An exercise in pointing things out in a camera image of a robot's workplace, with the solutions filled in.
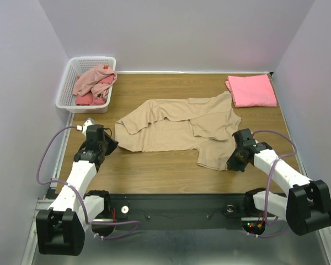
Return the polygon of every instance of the wooden table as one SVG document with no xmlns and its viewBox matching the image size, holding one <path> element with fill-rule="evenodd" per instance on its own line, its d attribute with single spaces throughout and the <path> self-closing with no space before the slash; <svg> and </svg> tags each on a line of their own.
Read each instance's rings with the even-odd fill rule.
<svg viewBox="0 0 331 265">
<path fill-rule="evenodd" d="M 89 117 L 97 124 L 110 127 L 152 98 L 208 98 L 226 91 L 226 75 L 118 75 L 107 113 L 76 114 L 73 125 L 82 125 Z M 234 108 L 242 118 L 240 129 L 251 131 L 271 129 L 288 134 L 279 107 Z M 289 142 L 278 135 L 261 133 L 255 138 L 266 141 L 279 154 L 291 153 Z M 63 160 L 60 179 L 66 180 L 84 136 L 72 131 Z M 130 152 L 116 149 L 102 164 L 88 190 L 108 190 L 110 193 L 243 193 L 266 187 L 267 175 L 252 165 L 245 172 L 215 171 L 196 164 L 196 150 L 168 152 Z M 296 159 L 286 162 L 298 169 Z M 274 183 L 273 192 L 280 192 Z"/>
</svg>

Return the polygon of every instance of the laundry basket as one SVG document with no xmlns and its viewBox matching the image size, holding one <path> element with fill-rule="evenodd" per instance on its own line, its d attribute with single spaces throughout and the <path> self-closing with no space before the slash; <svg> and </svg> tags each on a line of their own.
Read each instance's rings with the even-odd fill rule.
<svg viewBox="0 0 331 265">
<path fill-rule="evenodd" d="M 83 56 L 75 57 L 67 63 L 63 79 L 61 81 L 56 106 L 60 109 L 67 109 L 71 113 L 104 113 L 108 111 L 113 86 L 109 88 L 108 98 L 104 105 L 99 106 L 77 106 L 76 96 L 72 94 L 76 82 L 76 75 L 81 75 L 96 65 L 108 65 L 115 70 L 116 60 L 113 57 L 105 56 Z"/>
</svg>

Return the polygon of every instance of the gray floor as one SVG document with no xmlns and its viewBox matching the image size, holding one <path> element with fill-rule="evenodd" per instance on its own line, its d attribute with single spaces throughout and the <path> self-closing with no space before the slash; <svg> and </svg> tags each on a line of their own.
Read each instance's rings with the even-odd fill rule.
<svg viewBox="0 0 331 265">
<path fill-rule="evenodd" d="M 284 224 L 267 230 L 270 234 Z M 39 265 L 304 265 L 329 264 L 318 233 L 302 237 L 291 231 L 273 238 L 249 237 L 241 231 L 139 231 L 127 238 L 101 241 L 86 233 L 78 257 L 36 255 Z"/>
</svg>

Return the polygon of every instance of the white wall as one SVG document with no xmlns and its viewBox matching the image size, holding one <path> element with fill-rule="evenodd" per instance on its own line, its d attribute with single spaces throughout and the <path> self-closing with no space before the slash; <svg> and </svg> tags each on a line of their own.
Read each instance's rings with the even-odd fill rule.
<svg viewBox="0 0 331 265">
<path fill-rule="evenodd" d="M 40 0 L 69 57 L 119 71 L 273 71 L 313 0 Z"/>
<path fill-rule="evenodd" d="M 331 0 L 316 0 L 273 75 L 307 174 L 331 192 Z"/>
<path fill-rule="evenodd" d="M 0 1 L 0 264 L 20 264 L 36 200 L 47 189 L 35 172 L 67 120 L 54 104 L 66 62 L 38 1 Z M 44 179 L 55 160 L 48 157 Z"/>
</svg>

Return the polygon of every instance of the folded cloth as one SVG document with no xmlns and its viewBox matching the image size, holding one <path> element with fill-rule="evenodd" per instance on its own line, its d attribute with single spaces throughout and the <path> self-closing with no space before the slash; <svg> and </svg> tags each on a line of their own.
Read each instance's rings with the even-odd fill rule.
<svg viewBox="0 0 331 265">
<path fill-rule="evenodd" d="M 104 65 L 97 65 L 78 78 L 72 94 L 84 96 L 91 91 L 95 98 L 106 100 L 108 90 L 115 83 L 116 78 L 117 75 L 113 69 L 105 69 Z"/>
<path fill-rule="evenodd" d="M 213 98 L 151 99 L 115 124 L 115 140 L 132 152 L 199 151 L 197 164 L 226 170 L 241 119 L 229 92 Z"/>
<path fill-rule="evenodd" d="M 232 93 L 233 102 L 240 107 L 277 107 L 277 100 L 267 75 L 228 76 L 228 90 Z"/>
<path fill-rule="evenodd" d="M 103 98 L 95 98 L 92 92 L 88 92 L 84 96 L 77 95 L 75 103 L 78 106 L 96 106 L 96 105 L 104 105 L 105 101 Z"/>
</svg>

